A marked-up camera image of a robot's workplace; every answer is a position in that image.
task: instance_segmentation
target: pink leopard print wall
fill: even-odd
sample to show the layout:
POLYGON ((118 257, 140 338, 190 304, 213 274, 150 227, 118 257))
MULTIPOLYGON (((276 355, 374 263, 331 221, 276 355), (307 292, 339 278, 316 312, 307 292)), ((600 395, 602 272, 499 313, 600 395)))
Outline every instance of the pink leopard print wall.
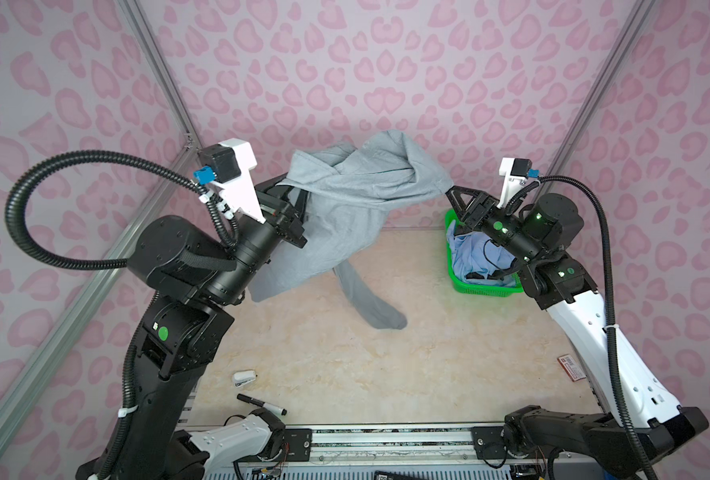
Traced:
MULTIPOLYGON (((169 164, 183 144, 119 14, 113 0, 0 0, 0 398, 88 278, 40 264, 13 245, 2 209, 14 181, 40 160, 67 150, 122 150, 169 164)), ((27 222, 49 250, 101 257, 156 181, 130 168, 64 170, 37 188, 27 222)), ((47 452, 56 438, 63 458, 88 454, 83 441, 70 439, 77 427, 90 423, 94 398, 101 398, 102 412, 106 409, 110 370, 122 356, 116 345, 127 341, 130 328, 130 323, 117 326, 130 321, 128 312, 109 316, 108 305, 130 308, 137 290, 143 293, 127 285, 132 290, 119 287, 117 298, 111 296, 102 309, 105 316, 87 331, 91 340, 85 348, 101 354, 70 357, 72 370, 53 380, 14 441, 18 451, 29 455, 40 446, 39 452, 47 452)), ((56 467, 41 462, 5 474, 0 469, 0 478, 53 478, 56 467)))
MULTIPOLYGON (((459 184, 502 156, 546 168, 632 0, 144 0, 206 144, 250 140, 256 178, 295 149, 404 130, 459 184)), ((445 199, 389 226, 439 226, 445 199)))
MULTIPOLYGON (((710 420, 710 0, 661 3, 567 172, 606 209, 619 324, 710 420)), ((600 280, 598 224, 580 202, 591 227, 571 253, 600 280)), ((710 429, 662 466, 670 480, 710 480, 710 429)))

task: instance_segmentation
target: table surface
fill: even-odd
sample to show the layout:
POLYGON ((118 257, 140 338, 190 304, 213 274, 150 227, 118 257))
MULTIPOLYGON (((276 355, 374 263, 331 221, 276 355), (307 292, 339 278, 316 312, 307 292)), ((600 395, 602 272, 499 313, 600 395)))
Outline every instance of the table surface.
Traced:
POLYGON ((370 327, 333 273, 229 307, 235 323, 200 380, 189 425, 247 414, 241 392, 287 408, 287 425, 500 422, 531 404, 599 412, 588 381, 572 382, 557 360, 573 354, 557 323, 524 293, 457 293, 444 241, 439 230, 388 230, 351 258, 406 314, 404 330, 370 327), (235 388, 239 370, 258 378, 235 388))

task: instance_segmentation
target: cable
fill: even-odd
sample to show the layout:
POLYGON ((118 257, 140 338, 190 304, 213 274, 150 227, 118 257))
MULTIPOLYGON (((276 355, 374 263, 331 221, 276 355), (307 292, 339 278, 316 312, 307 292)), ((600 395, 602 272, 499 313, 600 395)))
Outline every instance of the cable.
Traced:
POLYGON ((491 442, 491 443, 484 443, 483 444, 483 449, 480 451, 480 455, 483 456, 483 461, 485 462, 485 465, 493 468, 494 470, 499 470, 501 467, 504 466, 505 463, 507 463, 507 446, 503 444, 502 442, 491 442), (483 455, 486 450, 488 450, 492 446, 501 446, 504 449, 504 457, 502 458, 502 463, 498 465, 491 465, 488 463, 488 460, 485 458, 483 455))
POLYGON ((237 480, 245 480, 245 479, 243 478, 243 474, 240 473, 240 466, 237 465, 237 460, 235 460, 234 462, 232 462, 232 468, 235 469, 235 476, 237 477, 237 480))
POLYGON ((488 255, 485 254, 485 246, 488 245, 488 242, 491 242, 491 241, 493 241, 493 240, 491 240, 491 239, 489 238, 489 239, 486 240, 485 243, 483 244, 483 256, 485 257, 485 260, 486 260, 489 264, 492 264, 492 265, 494 265, 494 266, 496 267, 496 270, 503 270, 503 268, 501 268, 499 265, 494 264, 493 262, 491 262, 490 259, 488 258, 488 255))
POLYGON ((289 445, 287 443, 283 443, 283 445, 280 446, 280 450, 283 451, 283 459, 269 468, 262 468, 262 473, 272 472, 275 468, 280 467, 286 462, 286 458, 288 458, 288 451, 290 450, 289 445))
MULTIPOLYGON (((544 471, 547 471, 547 456, 544 455, 544 450, 542 450, 542 447, 538 447, 539 453, 542 454, 542 462, 544 463, 544 471)), ((539 457, 536 457, 536 463, 539 463, 539 457)))
POLYGON ((555 480, 554 477, 554 461, 558 458, 560 455, 560 452, 563 452, 564 450, 562 448, 552 448, 552 451, 549 453, 549 456, 547 457, 547 478, 549 480, 555 480))
MULTIPOLYGON (((152 300, 147 306, 147 310, 144 312, 146 315, 149 312, 152 305, 158 301, 160 298, 160 292, 155 291, 152 295, 152 300)), ((134 361, 136 360, 136 340, 139 336, 139 332, 142 331, 142 322, 136 327, 133 338, 130 339, 130 344, 128 345, 128 350, 125 351, 125 359, 123 360, 123 408, 132 408, 137 405, 136 403, 136 379, 134 377, 134 361)), ((106 451, 107 456, 102 462, 99 472, 96 474, 98 480, 104 480, 104 478, 110 476, 118 456, 120 455, 120 450, 125 445, 126 437, 128 437, 128 432, 130 431, 130 423, 133 420, 134 414, 126 415, 125 417, 118 418, 118 434, 114 437, 112 445, 106 451)))
MULTIPOLYGON (((34 241, 27 228, 24 215, 27 209, 27 202, 29 202, 29 198, 32 196, 34 189, 43 180, 59 170, 75 165, 92 163, 127 165, 165 178, 181 187, 192 190, 198 195, 208 194, 209 192, 208 188, 204 185, 198 185, 169 168, 161 167, 158 164, 132 155, 106 150, 79 150, 56 155, 55 157, 43 160, 27 170, 27 172, 16 181, 13 188, 11 188, 11 193, 8 195, 8 200, 5 203, 5 227, 8 229, 8 234, 11 235, 14 243, 16 243, 25 254, 30 255, 35 260, 41 261, 44 264, 68 270, 112 270, 123 268, 128 264, 127 258, 80 260, 54 254, 34 241)), ((216 233, 219 235, 222 244, 224 244, 226 248, 232 248, 235 246, 236 240, 230 236, 224 226, 221 213, 216 206, 216 197, 218 196, 211 195, 210 200, 206 204, 208 213, 210 214, 211 220, 214 222, 216 233)), ((237 222, 233 220, 234 219, 230 220, 230 225, 233 228, 233 235, 236 238, 238 235, 237 222)))
MULTIPOLYGON (((610 235, 608 232, 608 221, 605 217, 605 212, 603 207, 600 205, 598 197, 590 190, 587 185, 584 185, 579 180, 571 177, 565 177, 563 175, 548 175, 545 177, 539 177, 538 181, 531 182, 530 184, 523 187, 522 190, 517 192, 507 205, 504 207, 504 212, 507 215, 512 215, 512 213, 518 208, 523 202, 523 198, 528 194, 528 192, 539 187, 545 182, 561 182, 564 184, 572 185, 581 190, 581 192, 590 199, 592 206, 595 209, 595 213, 598 216, 598 222, 600 223, 600 242, 603 247, 603 280, 605 289, 605 319, 606 326, 612 326, 616 324, 616 312, 614 310, 614 274, 612 271, 612 263, 610 258, 610 235)), ((643 449, 642 443, 640 443, 640 438, 635 431, 634 425, 632 425, 632 418, 630 417, 629 409, 627 408, 627 402, 624 400, 624 390, 621 388, 621 377, 619 374, 619 357, 616 348, 616 329, 607 328, 606 330, 606 341, 608 349, 608 377, 610 379, 610 387, 614 393, 614 401, 616 402, 616 408, 619 411, 619 419, 621 420, 621 426, 624 428, 624 432, 627 434, 627 439, 632 447, 633 454, 638 458, 638 463, 642 465, 643 472, 645 473, 648 480, 657 480, 658 476, 654 471, 654 468, 650 464, 648 455, 643 449)))
POLYGON ((230 415, 230 416, 228 416, 228 417, 226 418, 226 420, 224 420, 224 426, 226 427, 226 423, 227 423, 231 418, 235 418, 235 417, 242 418, 242 419, 245 419, 245 418, 246 418, 245 415, 237 415, 237 414, 235 414, 235 415, 230 415))

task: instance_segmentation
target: marker pen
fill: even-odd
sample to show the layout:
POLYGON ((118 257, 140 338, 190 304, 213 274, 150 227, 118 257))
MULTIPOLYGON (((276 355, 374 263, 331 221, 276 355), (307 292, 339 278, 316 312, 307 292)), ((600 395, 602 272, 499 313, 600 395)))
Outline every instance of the marker pen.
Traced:
POLYGON ((251 405, 255 405, 258 407, 264 407, 277 416, 285 415, 288 413, 288 410, 286 410, 284 408, 280 408, 277 405, 273 405, 271 403, 263 402, 263 401, 258 400, 256 398, 251 398, 248 395, 243 395, 242 393, 237 394, 237 399, 241 400, 242 402, 245 402, 245 403, 250 403, 251 405))

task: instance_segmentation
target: green plastic basket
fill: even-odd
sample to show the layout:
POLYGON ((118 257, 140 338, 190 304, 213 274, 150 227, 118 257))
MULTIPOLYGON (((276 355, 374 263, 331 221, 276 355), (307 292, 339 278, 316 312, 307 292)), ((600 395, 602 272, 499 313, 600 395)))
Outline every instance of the green plastic basket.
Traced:
MULTIPOLYGON (((446 231, 448 226, 453 220, 458 222, 456 217, 456 212, 454 210, 449 210, 446 213, 446 231)), ((521 293, 523 287, 520 284, 520 279, 517 274, 514 274, 514 281, 517 282, 517 286, 495 286, 495 285, 472 285, 470 283, 464 283, 453 273, 453 266, 451 262, 451 247, 448 246, 446 241, 446 255, 448 257, 448 275, 451 277, 451 282, 453 283, 454 290, 459 293, 471 293, 473 295, 488 295, 488 296, 510 296, 513 293, 521 293)))

